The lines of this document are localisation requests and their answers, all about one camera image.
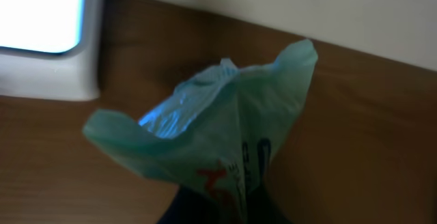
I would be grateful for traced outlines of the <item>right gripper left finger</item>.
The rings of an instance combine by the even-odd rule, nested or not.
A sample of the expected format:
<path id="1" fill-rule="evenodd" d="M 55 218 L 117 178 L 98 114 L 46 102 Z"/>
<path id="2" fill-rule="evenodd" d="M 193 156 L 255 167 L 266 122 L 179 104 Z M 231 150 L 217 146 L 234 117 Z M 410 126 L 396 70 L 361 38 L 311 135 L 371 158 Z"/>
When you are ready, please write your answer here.
<path id="1" fill-rule="evenodd" d="M 210 198 L 181 186 L 158 224 L 239 223 L 232 195 L 223 189 L 210 189 Z"/>

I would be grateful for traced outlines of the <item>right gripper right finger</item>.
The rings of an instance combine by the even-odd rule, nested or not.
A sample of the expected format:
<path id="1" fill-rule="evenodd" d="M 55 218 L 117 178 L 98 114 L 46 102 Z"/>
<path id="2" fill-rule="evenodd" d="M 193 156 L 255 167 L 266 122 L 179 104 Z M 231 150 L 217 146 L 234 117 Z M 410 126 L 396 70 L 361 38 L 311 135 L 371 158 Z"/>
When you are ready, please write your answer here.
<path id="1" fill-rule="evenodd" d="M 246 197 L 248 224 L 292 224 L 270 198 L 265 184 Z"/>

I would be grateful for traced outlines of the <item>mint white snack packet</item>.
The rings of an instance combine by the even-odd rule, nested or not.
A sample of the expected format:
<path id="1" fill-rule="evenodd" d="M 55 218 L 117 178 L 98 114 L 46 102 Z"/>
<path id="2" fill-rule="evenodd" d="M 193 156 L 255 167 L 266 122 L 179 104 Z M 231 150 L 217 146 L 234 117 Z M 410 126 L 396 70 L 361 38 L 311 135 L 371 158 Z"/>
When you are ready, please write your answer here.
<path id="1" fill-rule="evenodd" d="M 318 54 L 310 40 L 271 64 L 231 60 L 180 83 L 140 120 L 110 110 L 91 115 L 83 134 L 138 176 L 184 186 L 207 198 L 223 189 L 247 223 L 247 195 L 263 184 L 272 159 L 305 107 Z"/>

